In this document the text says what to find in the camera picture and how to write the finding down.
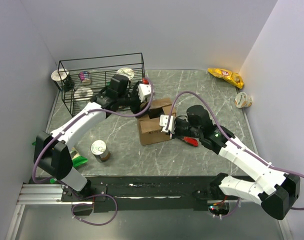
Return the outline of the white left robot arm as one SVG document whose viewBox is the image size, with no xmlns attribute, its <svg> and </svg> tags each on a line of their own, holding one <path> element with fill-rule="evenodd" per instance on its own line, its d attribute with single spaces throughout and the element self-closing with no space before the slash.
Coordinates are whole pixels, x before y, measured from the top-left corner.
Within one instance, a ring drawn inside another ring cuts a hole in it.
<svg viewBox="0 0 304 240">
<path fill-rule="evenodd" d="M 130 80 L 122 74 L 115 74 L 109 84 L 93 95 L 85 107 L 63 126 L 51 133 L 44 131 L 36 136 L 32 180 L 41 184 L 36 172 L 38 168 L 51 178 L 69 187 L 79 201 L 86 201 L 91 195 L 91 181 L 78 172 L 70 155 L 75 144 L 96 124 L 110 115 L 121 116 L 119 107 L 129 107 L 129 117 L 138 118 L 150 108 L 153 83 L 144 78 L 129 89 Z"/>
</svg>

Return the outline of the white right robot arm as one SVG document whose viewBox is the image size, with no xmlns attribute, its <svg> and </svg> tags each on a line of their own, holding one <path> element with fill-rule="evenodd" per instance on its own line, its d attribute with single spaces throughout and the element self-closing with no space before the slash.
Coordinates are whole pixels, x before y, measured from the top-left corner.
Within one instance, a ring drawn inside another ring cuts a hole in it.
<svg viewBox="0 0 304 240">
<path fill-rule="evenodd" d="M 219 173 L 210 182 L 215 199 L 234 196 L 252 201 L 277 220 L 283 220 L 300 195 L 300 177 L 275 170 L 248 149 L 238 137 L 223 126 L 214 124 L 201 105 L 193 105 L 183 118 L 168 116 L 165 126 L 171 137 L 197 139 L 202 146 L 230 161 L 252 180 L 246 181 Z"/>
</svg>

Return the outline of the red black utility knife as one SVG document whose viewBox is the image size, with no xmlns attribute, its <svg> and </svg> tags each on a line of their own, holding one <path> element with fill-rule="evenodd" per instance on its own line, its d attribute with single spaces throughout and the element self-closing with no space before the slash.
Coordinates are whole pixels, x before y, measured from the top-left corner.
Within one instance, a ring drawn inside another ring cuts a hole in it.
<svg viewBox="0 0 304 240">
<path fill-rule="evenodd" d="M 199 143 L 195 138 L 184 136 L 182 140 L 190 146 L 193 146 L 193 147 L 199 146 Z"/>
</svg>

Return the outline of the brown cardboard express box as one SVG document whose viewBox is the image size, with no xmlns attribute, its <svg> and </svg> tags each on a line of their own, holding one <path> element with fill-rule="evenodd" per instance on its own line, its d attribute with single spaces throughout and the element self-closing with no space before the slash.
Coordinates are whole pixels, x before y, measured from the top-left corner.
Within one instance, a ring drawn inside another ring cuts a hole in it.
<svg viewBox="0 0 304 240">
<path fill-rule="evenodd" d="M 153 100 L 147 113 L 137 119 L 137 128 L 141 145 L 151 145 L 170 140 L 170 136 L 162 132 L 159 125 L 160 116 L 168 115 L 172 107 L 170 98 Z"/>
</svg>

